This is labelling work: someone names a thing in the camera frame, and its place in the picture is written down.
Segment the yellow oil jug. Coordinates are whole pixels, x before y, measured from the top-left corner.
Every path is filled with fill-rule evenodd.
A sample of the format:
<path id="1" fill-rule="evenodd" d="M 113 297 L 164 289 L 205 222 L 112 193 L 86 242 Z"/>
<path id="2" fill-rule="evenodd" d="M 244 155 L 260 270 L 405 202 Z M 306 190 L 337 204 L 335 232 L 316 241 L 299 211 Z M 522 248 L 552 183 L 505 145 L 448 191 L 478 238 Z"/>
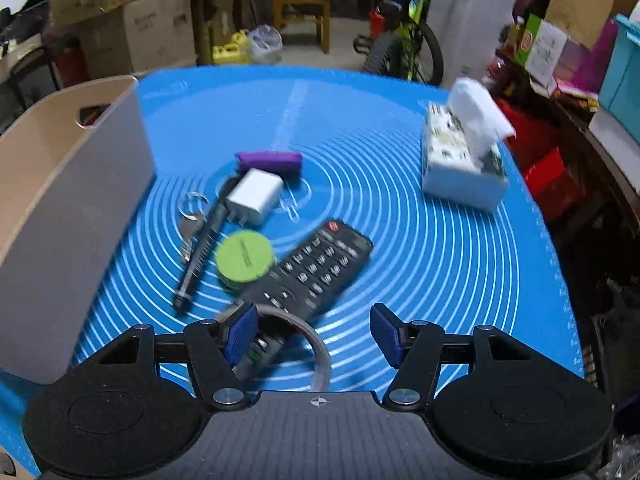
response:
<path id="1" fill-rule="evenodd" d="M 248 55 L 248 30 L 241 29 L 231 35 L 228 44 L 212 47 L 214 65 L 244 65 L 250 64 Z"/>

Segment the beige plastic storage bin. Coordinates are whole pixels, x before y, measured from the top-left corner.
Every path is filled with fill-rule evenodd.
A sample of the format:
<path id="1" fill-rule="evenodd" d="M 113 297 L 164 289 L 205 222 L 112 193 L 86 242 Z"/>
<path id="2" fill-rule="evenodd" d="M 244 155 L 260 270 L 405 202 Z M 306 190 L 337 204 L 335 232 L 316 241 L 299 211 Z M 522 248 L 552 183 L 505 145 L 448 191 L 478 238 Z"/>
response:
<path id="1" fill-rule="evenodd" d="M 134 76 L 55 92 L 1 137 L 1 368 L 65 374 L 155 167 Z"/>

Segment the white tape roll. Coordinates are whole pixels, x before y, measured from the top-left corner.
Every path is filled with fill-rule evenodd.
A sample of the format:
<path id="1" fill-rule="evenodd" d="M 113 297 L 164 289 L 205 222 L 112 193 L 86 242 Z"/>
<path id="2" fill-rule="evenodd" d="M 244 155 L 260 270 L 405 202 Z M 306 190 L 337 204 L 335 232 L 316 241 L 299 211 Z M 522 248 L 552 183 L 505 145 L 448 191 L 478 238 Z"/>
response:
<path id="1" fill-rule="evenodd" d="M 282 349 L 287 334 L 298 333 L 306 339 L 314 356 L 314 374 L 309 389 L 328 390 L 331 358 L 328 347 L 318 333 L 307 322 L 287 310 L 266 304 L 254 306 L 258 312 L 257 333 L 242 361 L 233 369 L 242 386 L 246 387 L 272 361 Z M 224 321 L 236 309 L 239 307 L 222 312 L 215 321 Z"/>

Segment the blue silicone baking mat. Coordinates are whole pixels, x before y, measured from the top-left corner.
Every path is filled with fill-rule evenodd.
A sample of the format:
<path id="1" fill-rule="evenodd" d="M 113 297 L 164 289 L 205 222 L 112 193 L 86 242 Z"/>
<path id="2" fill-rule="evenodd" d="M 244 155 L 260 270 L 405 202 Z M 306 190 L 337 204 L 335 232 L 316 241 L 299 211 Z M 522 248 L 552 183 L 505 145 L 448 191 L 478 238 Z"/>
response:
<path id="1" fill-rule="evenodd" d="M 295 67 L 162 70 L 137 79 L 155 176 L 93 298 L 64 375 L 37 384 L 2 370 L 1 446 L 48 479 L 582 479 L 600 440 L 580 435 L 582 379 L 572 308 L 549 234 L 514 166 L 497 210 L 426 197 L 425 84 Z M 239 152 L 299 152 L 261 226 L 224 222 L 186 311 L 178 203 L 208 204 L 244 177 Z M 329 350 L 329 389 L 294 333 L 246 387 L 240 410 L 195 393 L 183 331 L 214 320 L 228 289 L 215 252 L 256 231 L 276 262 L 338 219 L 373 250 L 356 280 L 307 322 Z M 370 331 L 385 304 L 445 331 L 434 398 L 390 410 L 396 375 Z"/>

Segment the silver keys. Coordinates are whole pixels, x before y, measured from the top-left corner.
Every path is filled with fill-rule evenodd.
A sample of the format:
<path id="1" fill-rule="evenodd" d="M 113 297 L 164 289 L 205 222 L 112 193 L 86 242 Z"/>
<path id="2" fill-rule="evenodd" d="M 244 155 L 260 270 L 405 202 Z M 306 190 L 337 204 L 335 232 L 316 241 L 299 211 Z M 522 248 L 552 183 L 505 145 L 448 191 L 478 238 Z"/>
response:
<path id="1" fill-rule="evenodd" d="M 182 238 L 181 259 L 183 263 L 190 261 L 194 236 L 201 231 L 206 220 L 206 215 L 200 208 L 189 209 L 189 206 L 196 203 L 207 205 L 208 198 L 198 191 L 189 191 L 182 196 L 178 203 L 178 230 Z"/>

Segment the green round tin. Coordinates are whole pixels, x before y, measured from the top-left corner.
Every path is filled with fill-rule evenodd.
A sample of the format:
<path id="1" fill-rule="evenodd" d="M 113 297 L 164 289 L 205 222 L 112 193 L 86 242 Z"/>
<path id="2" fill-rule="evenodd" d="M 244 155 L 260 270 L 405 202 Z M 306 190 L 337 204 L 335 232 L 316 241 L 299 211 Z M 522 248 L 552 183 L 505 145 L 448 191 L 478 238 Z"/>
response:
<path id="1" fill-rule="evenodd" d="M 221 283 L 231 290 L 243 290 L 264 276 L 276 262 L 267 237 L 252 230 L 228 236 L 215 252 L 215 266 Z"/>

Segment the clear plastic bag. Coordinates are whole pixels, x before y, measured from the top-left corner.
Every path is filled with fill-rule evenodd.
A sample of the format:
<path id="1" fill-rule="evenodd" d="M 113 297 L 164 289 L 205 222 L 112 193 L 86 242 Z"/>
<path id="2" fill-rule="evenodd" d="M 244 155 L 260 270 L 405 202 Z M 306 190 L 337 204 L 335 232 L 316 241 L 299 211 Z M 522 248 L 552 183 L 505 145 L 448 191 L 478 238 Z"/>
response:
<path id="1" fill-rule="evenodd" d="M 273 65 L 281 59 L 283 40 L 278 30 L 270 25 L 259 25 L 247 34 L 248 56 L 253 63 Z"/>

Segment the white usb charger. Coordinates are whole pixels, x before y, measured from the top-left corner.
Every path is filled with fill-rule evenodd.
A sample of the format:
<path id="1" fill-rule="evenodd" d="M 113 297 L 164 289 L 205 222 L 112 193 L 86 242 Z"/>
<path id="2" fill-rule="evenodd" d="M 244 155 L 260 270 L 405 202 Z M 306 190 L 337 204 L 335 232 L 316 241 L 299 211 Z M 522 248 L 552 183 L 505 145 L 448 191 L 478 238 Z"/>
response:
<path id="1" fill-rule="evenodd" d="M 261 226 L 279 201 L 284 182 L 270 172 L 252 168 L 227 197 L 229 219 Z"/>

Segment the white chest freezer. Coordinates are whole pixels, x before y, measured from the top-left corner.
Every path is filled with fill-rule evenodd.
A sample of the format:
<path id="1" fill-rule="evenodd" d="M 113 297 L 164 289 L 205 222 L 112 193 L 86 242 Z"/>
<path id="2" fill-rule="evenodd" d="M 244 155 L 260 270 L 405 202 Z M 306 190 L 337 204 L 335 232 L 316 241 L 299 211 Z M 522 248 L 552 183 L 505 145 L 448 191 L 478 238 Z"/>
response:
<path id="1" fill-rule="evenodd" d="M 431 0 L 427 24 L 442 50 L 443 89 L 449 90 L 460 77 L 484 77 L 503 27 L 512 23 L 515 1 Z"/>

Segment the teal plastic crate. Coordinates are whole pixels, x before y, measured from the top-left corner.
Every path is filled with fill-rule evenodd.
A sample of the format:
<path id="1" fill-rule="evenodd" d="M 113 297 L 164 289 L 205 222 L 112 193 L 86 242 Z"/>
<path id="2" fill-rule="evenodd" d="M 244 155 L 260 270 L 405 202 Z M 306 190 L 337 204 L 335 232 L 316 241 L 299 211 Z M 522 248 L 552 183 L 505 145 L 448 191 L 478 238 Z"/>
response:
<path id="1" fill-rule="evenodd" d="M 605 108 L 640 141 L 640 37 L 639 24 L 617 14 L 617 36 L 608 71 L 599 94 Z"/>

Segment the white tissue pack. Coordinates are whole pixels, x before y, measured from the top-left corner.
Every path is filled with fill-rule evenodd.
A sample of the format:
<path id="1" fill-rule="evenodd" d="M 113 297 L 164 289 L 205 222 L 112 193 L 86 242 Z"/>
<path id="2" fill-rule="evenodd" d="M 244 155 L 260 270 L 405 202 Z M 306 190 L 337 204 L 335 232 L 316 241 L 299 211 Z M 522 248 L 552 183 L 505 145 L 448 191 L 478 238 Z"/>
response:
<path id="1" fill-rule="evenodd" d="M 493 214 L 509 184 L 499 144 L 514 134 L 485 86 L 472 78 L 457 79 L 446 103 L 427 105 L 423 192 Z"/>

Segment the purple folded object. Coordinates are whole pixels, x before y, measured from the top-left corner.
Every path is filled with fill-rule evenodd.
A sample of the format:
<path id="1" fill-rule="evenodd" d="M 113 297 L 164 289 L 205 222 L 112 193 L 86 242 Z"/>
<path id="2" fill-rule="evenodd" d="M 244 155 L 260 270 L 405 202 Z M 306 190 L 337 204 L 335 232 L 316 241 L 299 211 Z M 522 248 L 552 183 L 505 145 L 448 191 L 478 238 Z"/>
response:
<path id="1" fill-rule="evenodd" d="M 280 177 L 298 177 L 302 173 L 303 155 L 299 152 L 239 152 L 235 154 L 238 171 L 245 174 L 258 169 Z"/>

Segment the black tv remote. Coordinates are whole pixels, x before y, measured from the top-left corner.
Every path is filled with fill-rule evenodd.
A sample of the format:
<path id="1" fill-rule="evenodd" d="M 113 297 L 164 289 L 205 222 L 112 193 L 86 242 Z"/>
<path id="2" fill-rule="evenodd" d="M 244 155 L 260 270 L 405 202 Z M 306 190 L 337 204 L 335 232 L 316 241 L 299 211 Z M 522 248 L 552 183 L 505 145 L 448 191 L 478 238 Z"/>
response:
<path id="1" fill-rule="evenodd" d="M 310 322 L 356 280 L 372 250 L 369 237 L 341 220 L 330 219 L 243 290 L 233 304 L 274 307 Z M 294 327 L 288 322 L 262 314 L 256 337 L 235 367 L 239 380 L 256 378 L 293 335 Z"/>

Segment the black marker pen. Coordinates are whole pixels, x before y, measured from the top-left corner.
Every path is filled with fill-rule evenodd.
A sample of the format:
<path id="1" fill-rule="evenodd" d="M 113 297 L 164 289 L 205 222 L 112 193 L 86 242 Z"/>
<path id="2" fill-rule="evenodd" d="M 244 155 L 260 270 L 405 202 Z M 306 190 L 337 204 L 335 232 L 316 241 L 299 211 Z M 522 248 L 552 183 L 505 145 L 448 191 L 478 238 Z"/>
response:
<path id="1" fill-rule="evenodd" d="M 186 268 L 172 300 L 172 307 L 179 312 L 188 310 L 192 304 L 193 296 L 200 286 L 210 251 L 218 240 L 224 222 L 227 221 L 229 215 L 228 196 L 239 182 L 238 176 L 230 177 L 224 181 L 216 202 L 204 217 L 203 225 L 195 231 L 195 247 L 190 252 L 189 261 L 186 263 Z"/>

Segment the green black bicycle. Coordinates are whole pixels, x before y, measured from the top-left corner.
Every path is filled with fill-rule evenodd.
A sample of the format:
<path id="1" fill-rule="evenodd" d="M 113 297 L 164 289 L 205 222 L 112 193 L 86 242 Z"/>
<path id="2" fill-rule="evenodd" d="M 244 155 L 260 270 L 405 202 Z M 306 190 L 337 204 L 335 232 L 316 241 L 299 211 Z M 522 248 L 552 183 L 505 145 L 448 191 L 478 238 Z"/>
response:
<path id="1" fill-rule="evenodd" d="M 442 50 L 427 13 L 431 0 L 371 0 L 385 16 L 385 32 L 375 40 L 359 35 L 352 48 L 366 60 L 363 73 L 437 87 L 444 76 Z"/>

